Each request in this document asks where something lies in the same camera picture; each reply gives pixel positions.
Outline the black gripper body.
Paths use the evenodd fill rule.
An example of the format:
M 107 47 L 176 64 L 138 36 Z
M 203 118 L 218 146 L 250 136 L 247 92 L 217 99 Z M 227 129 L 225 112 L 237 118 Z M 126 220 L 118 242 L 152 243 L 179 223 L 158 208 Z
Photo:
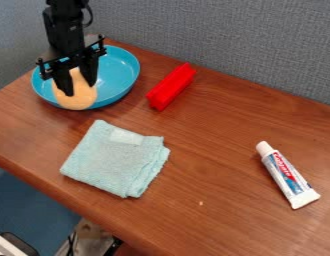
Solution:
M 102 34 L 84 35 L 84 29 L 94 23 L 90 5 L 48 5 L 43 11 L 43 20 L 50 42 L 48 51 L 37 58 L 40 76 L 52 78 L 51 65 L 56 61 L 68 61 L 72 68 L 79 67 L 83 53 L 92 48 L 102 57 L 104 48 Z

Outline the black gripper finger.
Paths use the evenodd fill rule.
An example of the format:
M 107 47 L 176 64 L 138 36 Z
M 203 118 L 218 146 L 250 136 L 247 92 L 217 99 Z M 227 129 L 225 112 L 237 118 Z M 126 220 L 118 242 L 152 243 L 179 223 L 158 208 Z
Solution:
M 98 52 L 90 48 L 82 55 L 80 61 L 80 72 L 90 86 L 96 84 L 98 80 L 98 69 L 99 69 L 99 54 Z
M 71 76 L 72 65 L 68 61 L 56 61 L 52 65 L 52 78 L 55 80 L 58 88 L 66 93 L 67 96 L 72 97 L 74 92 L 74 81 Z

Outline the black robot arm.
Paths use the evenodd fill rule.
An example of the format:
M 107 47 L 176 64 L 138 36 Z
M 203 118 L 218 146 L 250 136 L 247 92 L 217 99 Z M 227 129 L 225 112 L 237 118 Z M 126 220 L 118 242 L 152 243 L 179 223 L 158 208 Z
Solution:
M 36 65 L 44 80 L 54 79 L 67 96 L 75 95 L 70 71 L 79 68 L 91 87 L 98 81 L 99 59 L 107 54 L 104 35 L 84 35 L 94 22 L 90 0 L 47 0 L 43 11 L 48 50 Z

